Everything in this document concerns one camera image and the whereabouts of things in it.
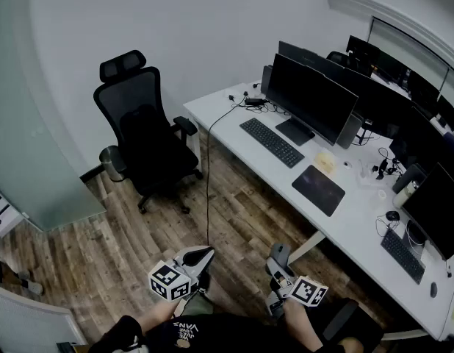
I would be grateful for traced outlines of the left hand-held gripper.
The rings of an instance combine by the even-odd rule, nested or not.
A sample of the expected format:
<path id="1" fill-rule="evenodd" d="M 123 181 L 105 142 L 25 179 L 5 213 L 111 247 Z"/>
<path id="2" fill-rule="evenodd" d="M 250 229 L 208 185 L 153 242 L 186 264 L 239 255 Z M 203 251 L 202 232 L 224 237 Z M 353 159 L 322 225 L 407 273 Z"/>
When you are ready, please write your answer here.
<path id="1" fill-rule="evenodd" d="M 160 260 L 148 274 L 150 290 L 165 301 L 174 302 L 206 288 L 214 254 L 211 246 L 191 246 L 177 253 L 179 261 Z"/>

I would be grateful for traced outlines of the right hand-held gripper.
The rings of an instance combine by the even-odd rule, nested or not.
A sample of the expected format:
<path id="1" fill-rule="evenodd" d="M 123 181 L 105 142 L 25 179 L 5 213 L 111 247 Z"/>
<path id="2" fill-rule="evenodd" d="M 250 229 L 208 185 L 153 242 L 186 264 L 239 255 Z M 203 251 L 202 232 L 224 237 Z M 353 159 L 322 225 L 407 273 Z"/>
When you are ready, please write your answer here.
<path id="1" fill-rule="evenodd" d="M 270 281 L 271 293 L 266 299 L 268 313 L 279 319 L 284 314 L 284 302 L 292 299 L 304 307 L 317 307 L 328 291 L 328 287 L 314 281 L 308 276 L 297 277 L 288 266 L 283 268 L 273 257 L 266 260 L 266 272 L 272 276 Z"/>

